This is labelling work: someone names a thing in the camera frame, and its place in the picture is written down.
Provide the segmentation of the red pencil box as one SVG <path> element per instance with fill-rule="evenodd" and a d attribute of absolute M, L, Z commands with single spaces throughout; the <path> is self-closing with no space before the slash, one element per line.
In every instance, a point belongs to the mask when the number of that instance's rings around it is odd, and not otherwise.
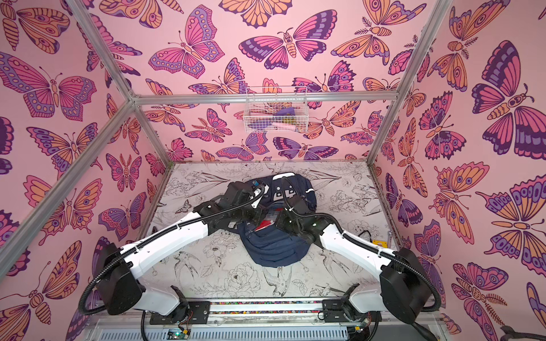
<path fill-rule="evenodd" d="M 270 226 L 274 225 L 274 220 L 263 220 L 256 228 L 255 231 L 264 230 Z"/>

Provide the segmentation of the navy blue student backpack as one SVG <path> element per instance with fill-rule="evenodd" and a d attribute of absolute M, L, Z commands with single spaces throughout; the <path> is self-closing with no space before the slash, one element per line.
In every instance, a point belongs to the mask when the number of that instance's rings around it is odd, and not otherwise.
<path fill-rule="evenodd" d="M 304 199 L 309 209 L 317 210 L 317 197 L 310 180 L 296 173 L 282 173 L 251 180 L 264 183 L 269 187 L 261 200 L 266 207 L 264 220 L 274 220 L 274 225 L 264 230 L 255 231 L 257 226 L 251 223 L 240 223 L 237 232 L 254 263 L 262 267 L 286 267 L 297 263 L 309 251 L 310 244 L 302 238 L 291 236 L 275 226 L 275 221 L 284 205 L 284 199 L 299 196 Z"/>

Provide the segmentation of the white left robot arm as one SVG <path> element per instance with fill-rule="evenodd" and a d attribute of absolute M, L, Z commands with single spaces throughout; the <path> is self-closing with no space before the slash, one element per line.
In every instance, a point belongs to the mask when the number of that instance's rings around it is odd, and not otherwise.
<path fill-rule="evenodd" d="M 260 202 L 269 189 L 257 181 L 229 183 L 224 194 L 194 207 L 169 227 L 124 247 L 106 247 L 100 254 L 98 273 L 80 297 L 79 313 L 120 315 L 138 310 L 174 323 L 183 321 L 189 304 L 180 288 L 156 288 L 142 280 L 143 275 L 186 245 L 219 230 L 241 222 L 259 224 L 264 217 Z"/>

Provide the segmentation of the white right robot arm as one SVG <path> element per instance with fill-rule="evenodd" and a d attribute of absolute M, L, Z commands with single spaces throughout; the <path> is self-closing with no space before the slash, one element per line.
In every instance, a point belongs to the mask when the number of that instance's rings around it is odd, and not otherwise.
<path fill-rule="evenodd" d="M 355 286 L 349 291 L 348 305 L 354 311 L 387 311 L 412 325 L 419 314 L 442 307 L 439 290 L 411 250 L 393 251 L 367 242 L 344 230 L 332 215 L 311 212 L 299 196 L 284 199 L 279 225 L 288 234 L 352 261 L 378 282 L 373 288 Z"/>

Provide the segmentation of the yellow tape measure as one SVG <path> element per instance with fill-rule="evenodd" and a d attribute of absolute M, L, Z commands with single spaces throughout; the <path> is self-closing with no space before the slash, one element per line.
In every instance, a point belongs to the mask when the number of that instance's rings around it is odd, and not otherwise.
<path fill-rule="evenodd" d="M 382 247 L 382 248 L 388 248 L 388 243 L 385 242 L 385 241 L 381 241 L 381 240 L 372 240 L 371 241 L 374 245 L 377 245 L 378 247 Z"/>

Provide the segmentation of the small green circuit board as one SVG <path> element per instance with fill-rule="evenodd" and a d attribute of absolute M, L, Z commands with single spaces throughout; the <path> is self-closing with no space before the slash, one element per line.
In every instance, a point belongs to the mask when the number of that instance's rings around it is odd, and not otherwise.
<path fill-rule="evenodd" d="M 167 332 L 167 340 L 188 340 L 191 336 L 191 331 L 187 329 L 169 329 Z"/>

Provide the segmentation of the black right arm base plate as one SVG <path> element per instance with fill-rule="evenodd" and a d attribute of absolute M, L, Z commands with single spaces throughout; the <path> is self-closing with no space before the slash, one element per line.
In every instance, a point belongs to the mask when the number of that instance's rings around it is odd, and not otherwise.
<path fill-rule="evenodd" d="M 327 323 L 354 321 L 354 311 L 347 299 L 326 299 L 322 301 L 322 318 Z"/>

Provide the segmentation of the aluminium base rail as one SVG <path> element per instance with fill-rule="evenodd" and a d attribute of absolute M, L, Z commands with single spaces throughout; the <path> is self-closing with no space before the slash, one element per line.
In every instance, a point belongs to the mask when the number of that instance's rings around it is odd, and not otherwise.
<path fill-rule="evenodd" d="M 205 325 L 151 325 L 151 313 L 117 316 L 101 313 L 90 319 L 83 340 L 167 340 L 169 329 L 191 331 L 188 340 L 450 340 L 438 313 L 422 313 L 408 325 L 388 312 L 353 322 L 327 323 L 322 301 L 336 298 L 193 299 L 210 301 Z"/>

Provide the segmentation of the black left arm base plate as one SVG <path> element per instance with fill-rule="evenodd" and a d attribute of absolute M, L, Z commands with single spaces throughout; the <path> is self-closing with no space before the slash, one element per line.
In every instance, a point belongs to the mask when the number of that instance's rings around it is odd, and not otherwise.
<path fill-rule="evenodd" d="M 152 313 L 149 323 L 151 325 L 205 325 L 210 315 L 210 301 L 189 301 L 178 306 L 169 315 Z"/>

